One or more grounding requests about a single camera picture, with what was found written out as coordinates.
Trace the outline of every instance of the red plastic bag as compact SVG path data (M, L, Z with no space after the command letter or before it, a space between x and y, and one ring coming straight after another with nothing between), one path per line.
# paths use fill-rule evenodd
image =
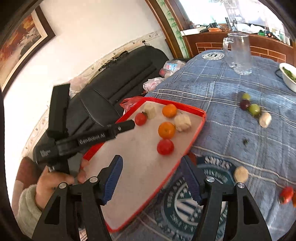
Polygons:
M136 103L140 101L140 99L144 98L143 96L135 96L131 98L124 99L120 106L124 109L124 113L126 113L130 108L132 108Z

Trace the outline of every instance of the metal screw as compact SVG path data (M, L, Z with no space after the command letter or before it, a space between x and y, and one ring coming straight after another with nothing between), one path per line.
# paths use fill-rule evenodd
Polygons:
M215 178L213 178L213 177L207 177L207 181L209 183L213 183L215 181Z
M91 177L91 178L89 179L89 181L90 181L91 183L95 183L95 182L98 181L98 178L97 178L97 177Z
M245 187L245 184L243 184L243 183L238 183L237 186L238 186L239 188L244 188L244 187Z
M67 186L66 183L61 183L61 184L59 185L59 188L60 188L60 189L63 189L63 188L65 188L66 186Z

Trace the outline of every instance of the white wall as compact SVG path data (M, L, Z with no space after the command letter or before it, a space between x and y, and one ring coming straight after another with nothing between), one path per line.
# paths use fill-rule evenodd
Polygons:
M123 44L160 30L144 0L44 0L40 6L56 37L31 58L4 99L10 199L22 149L47 109L53 85L79 75ZM172 59L163 39L153 43Z

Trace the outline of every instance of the glass pitcher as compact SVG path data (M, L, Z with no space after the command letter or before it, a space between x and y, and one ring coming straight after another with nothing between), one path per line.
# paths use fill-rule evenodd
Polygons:
M252 73L252 57L249 36L240 33L228 33L223 39L223 49L226 61L233 70L241 75Z

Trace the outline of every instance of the picture frame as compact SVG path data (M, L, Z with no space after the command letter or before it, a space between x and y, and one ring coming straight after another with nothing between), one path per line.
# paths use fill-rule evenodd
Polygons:
M55 37L40 6L27 16L0 49L0 88L8 89L29 59Z

